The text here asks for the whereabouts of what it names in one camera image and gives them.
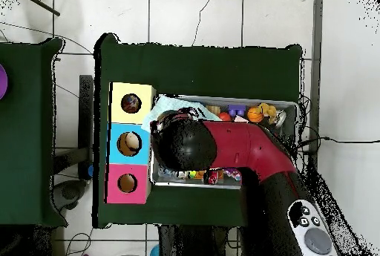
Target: gray button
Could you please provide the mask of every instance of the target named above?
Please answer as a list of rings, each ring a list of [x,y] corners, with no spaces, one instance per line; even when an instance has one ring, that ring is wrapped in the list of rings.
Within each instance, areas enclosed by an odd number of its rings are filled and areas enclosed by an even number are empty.
[[[311,228],[305,234],[305,244],[317,254],[328,254],[331,251],[331,239],[329,235],[319,228]]]
[[[306,214],[306,215],[310,214],[310,210],[305,206],[302,206],[301,210],[302,210],[302,214]]]
[[[298,219],[298,223],[303,227],[307,227],[309,225],[309,221],[305,217]]]
[[[319,226],[321,224],[317,217],[312,217],[312,223],[314,223],[316,226]]]

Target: green table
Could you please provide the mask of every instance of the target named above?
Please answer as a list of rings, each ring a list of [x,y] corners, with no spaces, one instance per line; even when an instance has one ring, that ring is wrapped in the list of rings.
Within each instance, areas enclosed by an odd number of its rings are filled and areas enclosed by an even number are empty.
[[[113,34],[96,43],[94,225],[164,223],[242,226],[239,192],[152,186],[145,205],[104,204],[108,83],[152,85],[158,93],[298,101],[302,49],[123,45]]]
[[[0,44],[9,81],[0,100],[0,224],[65,225],[50,204],[52,59],[61,47],[61,39]]]

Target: yellow box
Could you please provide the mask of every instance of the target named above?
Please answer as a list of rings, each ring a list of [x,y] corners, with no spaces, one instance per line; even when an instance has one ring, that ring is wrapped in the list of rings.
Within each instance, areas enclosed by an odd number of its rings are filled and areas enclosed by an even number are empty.
[[[126,82],[110,83],[109,94],[112,97],[112,123],[142,124],[144,118],[151,110],[155,93],[155,89],[150,85],[129,84]],[[127,113],[122,109],[122,99],[129,94],[134,94],[140,100],[140,109],[136,113]]]

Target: pink box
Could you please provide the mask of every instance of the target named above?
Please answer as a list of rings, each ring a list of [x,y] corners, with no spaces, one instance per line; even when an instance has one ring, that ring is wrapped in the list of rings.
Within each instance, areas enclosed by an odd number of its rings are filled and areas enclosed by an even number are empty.
[[[118,179],[124,174],[133,174],[137,180],[137,187],[131,193],[121,191],[117,185]],[[150,192],[148,166],[111,163],[106,185],[105,203],[107,204],[145,204]]]

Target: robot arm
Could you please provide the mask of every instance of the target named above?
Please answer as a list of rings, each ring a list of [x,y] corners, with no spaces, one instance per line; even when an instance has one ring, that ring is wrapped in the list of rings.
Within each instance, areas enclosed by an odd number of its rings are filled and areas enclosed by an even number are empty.
[[[265,128],[170,115],[151,123],[154,155],[165,168],[237,168],[242,174],[244,243],[251,256],[337,256],[314,200],[286,150]]]

